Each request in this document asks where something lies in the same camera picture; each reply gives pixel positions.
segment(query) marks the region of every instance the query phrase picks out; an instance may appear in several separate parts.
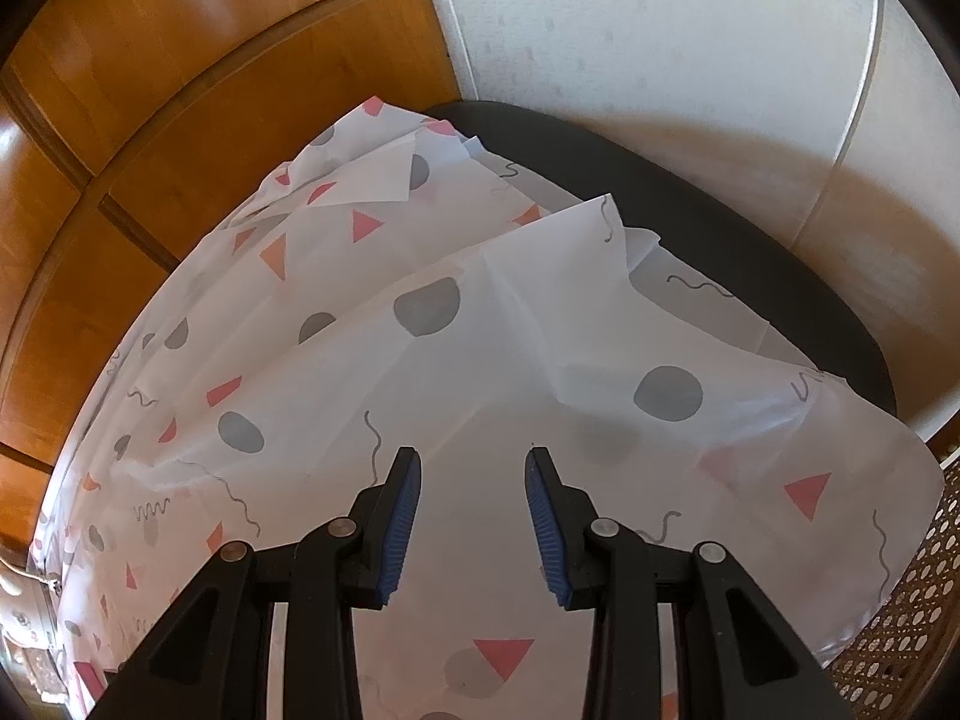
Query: metal pivot screw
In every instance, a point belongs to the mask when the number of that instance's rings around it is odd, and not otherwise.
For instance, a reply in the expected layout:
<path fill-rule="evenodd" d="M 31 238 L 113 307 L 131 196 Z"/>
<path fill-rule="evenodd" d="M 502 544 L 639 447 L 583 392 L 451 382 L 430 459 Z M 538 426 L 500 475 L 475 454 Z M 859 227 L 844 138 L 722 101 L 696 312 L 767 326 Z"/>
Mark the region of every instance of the metal pivot screw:
<path fill-rule="evenodd" d="M 337 517 L 326 527 L 326 531 L 333 538 L 346 538 L 357 532 L 357 524 L 349 517 Z"/>
<path fill-rule="evenodd" d="M 616 536 L 617 532 L 620 530 L 620 526 L 613 521 L 613 519 L 607 519 L 606 517 L 600 517 L 599 519 L 594 519 L 590 524 L 590 529 L 597 534 L 597 536 L 603 536 L 603 538 L 611 538 Z"/>
<path fill-rule="evenodd" d="M 727 551 L 715 541 L 708 541 L 700 546 L 700 557 L 707 562 L 723 562 L 727 559 Z"/>
<path fill-rule="evenodd" d="M 243 560 L 247 553 L 247 546 L 243 541 L 228 541 L 220 548 L 220 557 L 226 562 Z"/>

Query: black chair seat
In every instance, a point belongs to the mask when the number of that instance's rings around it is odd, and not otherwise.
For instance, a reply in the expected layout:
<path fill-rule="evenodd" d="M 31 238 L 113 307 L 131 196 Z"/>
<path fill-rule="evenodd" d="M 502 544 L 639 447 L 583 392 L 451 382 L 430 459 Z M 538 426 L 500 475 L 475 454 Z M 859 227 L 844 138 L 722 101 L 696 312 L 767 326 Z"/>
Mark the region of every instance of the black chair seat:
<path fill-rule="evenodd" d="M 646 227 L 686 264 L 743 300 L 813 360 L 896 415 L 890 372 L 867 328 L 782 245 L 669 170 L 577 124 L 505 103 L 431 109 L 464 135 L 582 200 L 613 195 L 623 223 Z"/>

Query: white wall panel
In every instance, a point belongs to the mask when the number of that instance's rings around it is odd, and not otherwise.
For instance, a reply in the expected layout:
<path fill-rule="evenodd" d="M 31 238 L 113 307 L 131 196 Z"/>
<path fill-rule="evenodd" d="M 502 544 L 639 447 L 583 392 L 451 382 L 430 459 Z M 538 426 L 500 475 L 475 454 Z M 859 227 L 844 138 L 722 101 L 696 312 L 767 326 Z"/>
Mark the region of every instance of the white wall panel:
<path fill-rule="evenodd" d="M 896 0 L 850 147 L 795 252 L 863 319 L 901 417 L 931 436 L 960 406 L 960 98 Z"/>
<path fill-rule="evenodd" d="M 874 0 L 435 1 L 465 94 L 584 122 L 787 245 L 843 142 L 874 15 Z"/>

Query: wooden panel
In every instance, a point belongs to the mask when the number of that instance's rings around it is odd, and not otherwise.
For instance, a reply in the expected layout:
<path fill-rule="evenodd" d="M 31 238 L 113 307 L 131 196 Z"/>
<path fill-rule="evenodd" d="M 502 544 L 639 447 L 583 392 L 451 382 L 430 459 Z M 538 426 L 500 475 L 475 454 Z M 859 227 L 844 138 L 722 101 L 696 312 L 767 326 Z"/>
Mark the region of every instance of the wooden panel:
<path fill-rule="evenodd" d="M 187 81 L 318 0 L 49 0 L 11 56 L 94 173 Z"/>
<path fill-rule="evenodd" d="M 0 440 L 53 464 L 123 333 L 165 273 L 97 212 L 80 218 L 13 355 Z"/>
<path fill-rule="evenodd" d="M 371 95 L 457 97 L 429 0 L 361 0 L 243 66 L 157 135 L 110 188 L 184 257 L 278 163 Z"/>
<path fill-rule="evenodd" d="M 43 253 L 79 196 L 0 98 L 0 344 L 6 343 Z"/>
<path fill-rule="evenodd" d="M 22 552 L 34 537 L 37 512 L 50 477 L 0 455 L 0 542 Z"/>

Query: wrinkled cloth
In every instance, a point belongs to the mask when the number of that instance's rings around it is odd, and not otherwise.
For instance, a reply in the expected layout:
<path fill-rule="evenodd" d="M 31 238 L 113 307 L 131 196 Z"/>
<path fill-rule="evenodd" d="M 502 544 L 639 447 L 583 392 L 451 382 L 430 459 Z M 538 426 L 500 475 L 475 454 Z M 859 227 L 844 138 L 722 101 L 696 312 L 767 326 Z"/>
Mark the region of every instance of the wrinkled cloth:
<path fill-rule="evenodd" d="M 31 552 L 64 581 L 75 717 L 223 543 L 298 541 L 405 445 L 424 478 L 400 589 L 354 615 L 371 720 L 580 717 L 592 615 L 541 576 L 532 445 L 650 541 L 725 544 L 822 662 L 880 607 L 940 498 L 923 444 L 609 197 L 498 159 L 369 100 L 138 317 Z"/>

